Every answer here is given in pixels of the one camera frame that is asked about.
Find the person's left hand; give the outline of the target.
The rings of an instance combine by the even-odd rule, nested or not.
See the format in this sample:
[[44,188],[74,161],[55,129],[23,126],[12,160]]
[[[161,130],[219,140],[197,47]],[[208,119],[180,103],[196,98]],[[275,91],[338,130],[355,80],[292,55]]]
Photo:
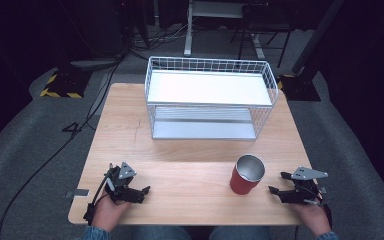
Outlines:
[[106,232],[111,232],[119,225],[124,213],[130,207],[130,202],[114,202],[107,193],[102,193],[100,201],[95,205],[91,225]]

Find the person's right hand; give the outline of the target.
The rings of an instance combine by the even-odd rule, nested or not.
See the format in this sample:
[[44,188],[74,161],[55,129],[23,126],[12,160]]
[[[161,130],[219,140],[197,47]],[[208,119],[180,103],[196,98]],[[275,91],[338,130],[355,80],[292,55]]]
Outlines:
[[306,227],[310,229],[315,237],[332,231],[325,211],[317,205],[291,204],[290,208],[295,211]]

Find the white wire shelf rack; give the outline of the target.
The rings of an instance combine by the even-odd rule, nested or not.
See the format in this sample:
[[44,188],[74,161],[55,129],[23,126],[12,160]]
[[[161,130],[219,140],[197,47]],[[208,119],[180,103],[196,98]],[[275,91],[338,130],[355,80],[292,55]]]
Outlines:
[[265,61],[151,57],[145,101],[154,139],[255,140],[278,99]]

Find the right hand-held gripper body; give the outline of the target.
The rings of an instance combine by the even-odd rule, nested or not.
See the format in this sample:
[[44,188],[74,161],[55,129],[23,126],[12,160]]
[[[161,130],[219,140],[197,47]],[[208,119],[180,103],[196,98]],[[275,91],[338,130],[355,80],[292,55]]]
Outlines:
[[280,191],[282,203],[322,205],[323,198],[316,179],[327,178],[328,173],[299,166],[292,174],[293,190]]

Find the dark slanted stand post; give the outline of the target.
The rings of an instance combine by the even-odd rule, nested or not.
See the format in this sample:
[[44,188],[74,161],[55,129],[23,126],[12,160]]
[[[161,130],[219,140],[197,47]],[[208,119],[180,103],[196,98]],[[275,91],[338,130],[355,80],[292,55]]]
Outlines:
[[332,0],[332,3],[329,5],[329,8],[327,9],[326,13],[323,15],[323,18],[318,24],[312,37],[310,38],[305,48],[301,52],[300,56],[298,57],[297,61],[293,65],[292,72],[294,74],[300,74],[303,70],[306,69],[312,54],[316,50],[318,43],[320,42],[324,33],[334,20],[344,1],[345,0]]

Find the black metal chair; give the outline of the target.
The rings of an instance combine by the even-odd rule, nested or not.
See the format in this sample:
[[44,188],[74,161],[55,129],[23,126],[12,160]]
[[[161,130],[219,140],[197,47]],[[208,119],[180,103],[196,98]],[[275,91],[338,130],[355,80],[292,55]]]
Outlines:
[[[241,7],[241,18],[231,40],[240,34],[240,48],[238,58],[241,58],[246,36],[250,39],[258,39],[260,34],[270,35],[265,45],[255,46],[254,49],[280,50],[277,67],[281,66],[290,35],[293,31],[293,17],[288,5],[283,0],[249,0]],[[285,34],[281,46],[271,46],[271,42],[279,34]]]

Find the dark cabinet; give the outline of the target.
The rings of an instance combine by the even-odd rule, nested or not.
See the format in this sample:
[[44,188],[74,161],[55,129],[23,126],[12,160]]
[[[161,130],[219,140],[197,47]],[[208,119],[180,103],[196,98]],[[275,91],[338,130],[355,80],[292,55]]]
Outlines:
[[124,43],[113,0],[76,0],[87,46],[96,57],[119,57]]

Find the grey tape strip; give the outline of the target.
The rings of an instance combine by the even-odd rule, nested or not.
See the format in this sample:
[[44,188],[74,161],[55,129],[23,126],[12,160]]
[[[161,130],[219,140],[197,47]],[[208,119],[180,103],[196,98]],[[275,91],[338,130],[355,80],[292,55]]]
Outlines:
[[87,197],[89,195],[88,189],[75,189],[72,191],[67,191],[64,195],[67,199],[74,199],[76,196]]

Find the hazard striped stand base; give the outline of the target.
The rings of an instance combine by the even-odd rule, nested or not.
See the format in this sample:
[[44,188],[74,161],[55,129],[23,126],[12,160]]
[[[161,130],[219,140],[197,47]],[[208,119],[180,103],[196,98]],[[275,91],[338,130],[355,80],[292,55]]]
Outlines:
[[55,70],[41,91],[40,96],[81,99],[85,95],[91,76],[91,71],[74,70],[63,72]]
[[320,101],[320,96],[314,84],[311,81],[304,80],[301,76],[279,75],[276,82],[278,88],[289,101]]

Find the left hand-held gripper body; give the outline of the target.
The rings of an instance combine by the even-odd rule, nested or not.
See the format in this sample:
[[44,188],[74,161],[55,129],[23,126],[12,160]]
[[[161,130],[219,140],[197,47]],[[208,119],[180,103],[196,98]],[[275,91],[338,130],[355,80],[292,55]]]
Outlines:
[[125,161],[120,166],[111,167],[106,174],[105,191],[114,201],[125,201],[130,203],[142,203],[146,195],[142,190],[129,187],[129,184],[137,172]]

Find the red metal cup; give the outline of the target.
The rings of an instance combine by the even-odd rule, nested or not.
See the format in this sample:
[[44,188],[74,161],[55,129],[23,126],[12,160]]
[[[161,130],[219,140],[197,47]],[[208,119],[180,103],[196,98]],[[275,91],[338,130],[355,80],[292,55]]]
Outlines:
[[246,195],[259,184],[265,172],[262,160],[253,155],[243,155],[232,170],[230,187],[234,193]]

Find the white desk frame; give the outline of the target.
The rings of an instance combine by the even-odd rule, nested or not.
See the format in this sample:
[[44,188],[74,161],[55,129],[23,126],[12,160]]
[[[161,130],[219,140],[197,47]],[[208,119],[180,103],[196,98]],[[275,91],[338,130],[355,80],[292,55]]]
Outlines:
[[186,57],[192,55],[194,17],[239,19],[242,17],[241,8],[242,3],[229,0],[188,0],[184,55]]

